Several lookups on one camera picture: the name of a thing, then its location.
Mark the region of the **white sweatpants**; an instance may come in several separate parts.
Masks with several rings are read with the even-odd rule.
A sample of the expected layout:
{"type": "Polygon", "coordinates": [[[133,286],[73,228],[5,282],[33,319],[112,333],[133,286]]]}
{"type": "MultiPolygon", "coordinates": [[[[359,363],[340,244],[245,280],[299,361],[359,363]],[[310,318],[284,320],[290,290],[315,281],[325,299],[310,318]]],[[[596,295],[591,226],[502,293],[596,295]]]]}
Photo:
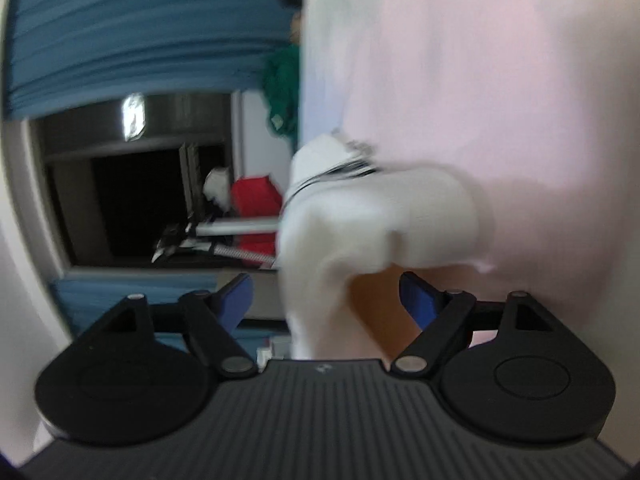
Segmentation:
{"type": "Polygon", "coordinates": [[[277,240],[293,358],[390,362],[420,333],[400,274],[466,263],[493,230],[488,199],[460,172],[385,170],[338,134],[310,141],[292,159],[277,240]]]}

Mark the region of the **left blue curtain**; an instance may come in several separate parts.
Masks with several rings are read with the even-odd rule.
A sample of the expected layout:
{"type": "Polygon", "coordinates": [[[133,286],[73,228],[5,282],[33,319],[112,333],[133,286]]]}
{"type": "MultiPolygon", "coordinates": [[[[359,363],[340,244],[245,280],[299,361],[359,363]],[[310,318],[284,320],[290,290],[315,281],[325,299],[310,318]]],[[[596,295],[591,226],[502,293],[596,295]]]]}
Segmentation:
{"type": "MultiPolygon", "coordinates": [[[[216,292],[240,275],[239,270],[218,271],[74,271],[50,285],[52,298],[74,338],[127,296],[143,296],[146,303],[171,306],[189,292],[216,292]]],[[[232,337],[250,355],[269,346],[272,338],[288,337],[277,274],[252,272],[253,301],[232,337]]]]}

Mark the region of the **blue curtain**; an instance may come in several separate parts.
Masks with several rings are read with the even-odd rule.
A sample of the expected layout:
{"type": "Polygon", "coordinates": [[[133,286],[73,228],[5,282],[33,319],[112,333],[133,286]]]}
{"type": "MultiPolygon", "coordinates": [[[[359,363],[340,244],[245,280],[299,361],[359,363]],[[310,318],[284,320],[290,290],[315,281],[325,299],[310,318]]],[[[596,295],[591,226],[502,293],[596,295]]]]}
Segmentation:
{"type": "Polygon", "coordinates": [[[280,0],[10,0],[10,119],[177,91],[255,89],[288,43],[280,0]]]}
{"type": "MultiPolygon", "coordinates": [[[[239,270],[218,271],[74,271],[50,285],[52,298],[74,338],[127,296],[143,296],[146,303],[171,306],[189,292],[216,292],[240,275],[239,270]]],[[[277,274],[252,272],[253,301],[232,337],[250,355],[269,346],[272,338],[288,337],[277,274]]]]}

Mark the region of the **dark window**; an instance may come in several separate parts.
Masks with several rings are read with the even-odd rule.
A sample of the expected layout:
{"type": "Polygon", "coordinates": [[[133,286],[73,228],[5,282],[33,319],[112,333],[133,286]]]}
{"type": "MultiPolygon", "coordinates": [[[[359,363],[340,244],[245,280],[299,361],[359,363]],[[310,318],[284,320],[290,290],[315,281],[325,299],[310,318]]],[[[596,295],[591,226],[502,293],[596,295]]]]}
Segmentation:
{"type": "Polygon", "coordinates": [[[74,266],[148,268],[164,235],[218,212],[207,175],[234,169],[229,93],[133,93],[31,125],[74,266]]]}

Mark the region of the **red garment on rack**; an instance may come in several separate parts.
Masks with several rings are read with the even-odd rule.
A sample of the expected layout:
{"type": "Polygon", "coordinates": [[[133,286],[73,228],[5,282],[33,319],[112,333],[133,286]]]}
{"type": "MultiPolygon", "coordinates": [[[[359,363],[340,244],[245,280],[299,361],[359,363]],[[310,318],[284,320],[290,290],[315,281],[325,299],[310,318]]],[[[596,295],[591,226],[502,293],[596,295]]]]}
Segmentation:
{"type": "MultiPolygon", "coordinates": [[[[232,184],[232,205],[242,219],[277,217],[283,198],[270,177],[242,178],[232,184]]],[[[274,256],[276,234],[259,233],[240,236],[240,248],[249,252],[274,256]]]]}

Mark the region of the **pastel tie-dye bed sheet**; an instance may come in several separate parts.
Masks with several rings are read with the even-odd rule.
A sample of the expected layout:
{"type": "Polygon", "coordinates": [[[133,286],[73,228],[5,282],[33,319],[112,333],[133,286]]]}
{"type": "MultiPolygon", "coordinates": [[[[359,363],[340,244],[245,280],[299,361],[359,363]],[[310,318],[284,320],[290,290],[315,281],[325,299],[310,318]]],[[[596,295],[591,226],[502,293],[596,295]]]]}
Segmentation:
{"type": "Polygon", "coordinates": [[[305,139],[440,165],[494,229],[434,279],[525,289],[611,367],[603,431],[639,457],[639,0],[305,0],[305,139]]]}

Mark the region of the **green garment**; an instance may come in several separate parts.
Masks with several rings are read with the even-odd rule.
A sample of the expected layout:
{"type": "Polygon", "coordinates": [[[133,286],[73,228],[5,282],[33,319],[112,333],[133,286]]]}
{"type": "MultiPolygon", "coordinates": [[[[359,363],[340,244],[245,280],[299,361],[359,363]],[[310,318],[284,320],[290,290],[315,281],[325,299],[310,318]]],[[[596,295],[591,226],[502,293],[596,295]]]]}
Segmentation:
{"type": "Polygon", "coordinates": [[[268,126],[275,136],[288,141],[293,153],[298,149],[299,53],[298,44],[274,51],[262,71],[268,126]]]}

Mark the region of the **right blue curtain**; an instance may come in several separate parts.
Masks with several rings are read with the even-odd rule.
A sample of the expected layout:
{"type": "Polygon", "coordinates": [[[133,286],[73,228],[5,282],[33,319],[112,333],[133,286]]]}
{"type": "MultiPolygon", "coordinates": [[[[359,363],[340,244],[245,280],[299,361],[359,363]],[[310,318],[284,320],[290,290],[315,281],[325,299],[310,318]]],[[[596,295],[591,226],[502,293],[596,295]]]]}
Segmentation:
{"type": "Polygon", "coordinates": [[[255,89],[288,43],[280,0],[10,0],[10,119],[177,91],[255,89]]]}

